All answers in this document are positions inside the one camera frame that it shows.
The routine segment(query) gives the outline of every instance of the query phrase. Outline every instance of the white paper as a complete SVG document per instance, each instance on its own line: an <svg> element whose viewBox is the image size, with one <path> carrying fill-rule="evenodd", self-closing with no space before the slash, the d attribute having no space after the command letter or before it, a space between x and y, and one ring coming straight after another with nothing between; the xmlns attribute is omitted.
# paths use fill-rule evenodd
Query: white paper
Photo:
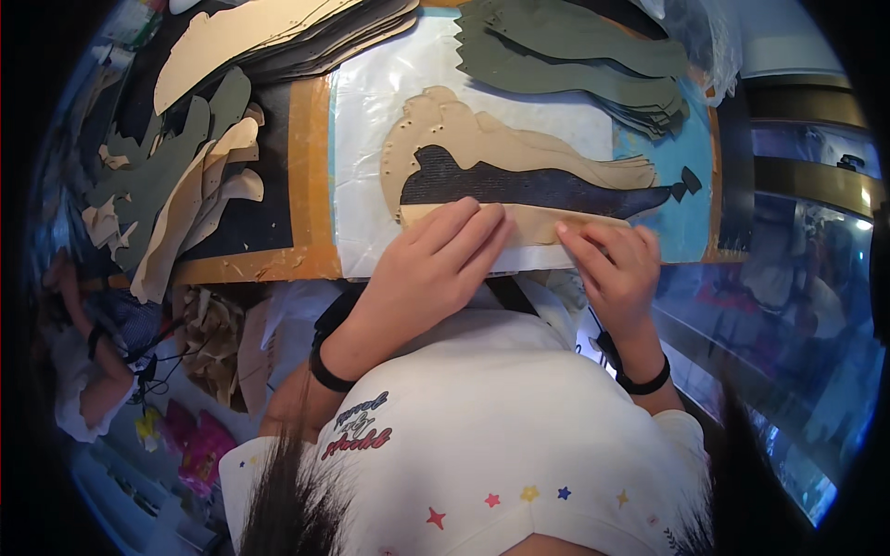
<svg viewBox="0 0 890 556"><path fill-rule="evenodd" d="M380 189L380 152L402 104L424 88L444 85L475 112L486 111L514 129L549 133L582 156L612 160L611 118L584 93L512 94L458 71L460 27L452 17L425 15L408 33L344 62L336 74L334 212L337 252L346 278L371 275L401 231ZM562 246L507 249L495 272L573 266Z"/></svg>

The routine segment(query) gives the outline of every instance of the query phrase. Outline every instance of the hand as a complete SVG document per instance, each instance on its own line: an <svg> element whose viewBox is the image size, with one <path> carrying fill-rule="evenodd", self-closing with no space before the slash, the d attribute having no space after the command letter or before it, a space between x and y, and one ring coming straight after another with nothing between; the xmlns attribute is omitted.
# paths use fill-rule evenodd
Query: hand
<svg viewBox="0 0 890 556"><path fill-rule="evenodd" d="M342 378L367 372L463 309L514 226L502 205L482 208L466 197L402 232L380 257L349 318L322 345L326 367Z"/></svg>
<svg viewBox="0 0 890 556"><path fill-rule="evenodd" d="M68 251L63 247L53 257L50 268L43 277L44 287L54 292L61 293L65 304L80 303L80 293L77 289L77 269L68 257Z"/></svg>
<svg viewBox="0 0 890 556"><path fill-rule="evenodd" d="M556 234L577 259L587 299L616 343L652 328L650 308L661 262L655 234L643 226L593 223L575 231L562 222Z"/></svg>

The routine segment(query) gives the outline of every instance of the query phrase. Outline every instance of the star print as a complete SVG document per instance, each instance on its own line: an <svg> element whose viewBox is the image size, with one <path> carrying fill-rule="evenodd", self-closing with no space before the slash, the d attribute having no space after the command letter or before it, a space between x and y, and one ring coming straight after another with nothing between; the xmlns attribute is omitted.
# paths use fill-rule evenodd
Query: star print
<svg viewBox="0 0 890 556"><path fill-rule="evenodd" d="M519 497L520 497L522 500L525 500L526 502L531 502L532 500L534 500L534 499L537 498L538 496L541 496L541 494L538 492L538 487L536 487L536 486L531 486L531 487L526 487L526 488L524 488L524 489L522 490L522 494L519 495Z"/></svg>
<svg viewBox="0 0 890 556"><path fill-rule="evenodd" d="M426 522L427 523L435 523L439 527L439 529L444 531L445 528L442 526L442 518L444 518L444 517L445 517L444 513L436 513L436 510L434 510L431 507L430 508L430 519L427 520Z"/></svg>
<svg viewBox="0 0 890 556"><path fill-rule="evenodd" d="M621 506L624 505L624 502L630 502L630 499L627 497L627 489L626 488L622 488L621 494L619 494L618 496L615 496L615 497L618 498L618 509L619 510L621 509Z"/></svg>

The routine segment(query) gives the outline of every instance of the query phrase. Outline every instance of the clear plastic bag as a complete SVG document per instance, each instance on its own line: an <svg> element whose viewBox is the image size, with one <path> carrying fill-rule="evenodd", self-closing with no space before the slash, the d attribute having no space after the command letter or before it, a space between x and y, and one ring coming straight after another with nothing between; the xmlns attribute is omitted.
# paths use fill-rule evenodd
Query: clear plastic bag
<svg viewBox="0 0 890 556"><path fill-rule="evenodd" d="M729 0L629 0L686 48L701 100L717 106L735 94L741 69L739 16ZM714 94L708 89L714 87Z"/></svg>

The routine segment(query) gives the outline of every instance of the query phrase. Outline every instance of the long black hair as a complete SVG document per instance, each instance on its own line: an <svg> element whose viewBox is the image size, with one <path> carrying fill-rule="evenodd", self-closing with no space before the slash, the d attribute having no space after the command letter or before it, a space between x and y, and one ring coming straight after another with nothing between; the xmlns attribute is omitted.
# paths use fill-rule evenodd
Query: long black hair
<svg viewBox="0 0 890 556"><path fill-rule="evenodd" d="M709 446L707 501L684 523L676 553L800 552L813 529L776 478L764 432L752 426L747 408L726 381L721 421L720 438ZM301 429L300 423L285 427L266 463L250 502L241 556L340 552L348 495L304 460Z"/></svg>

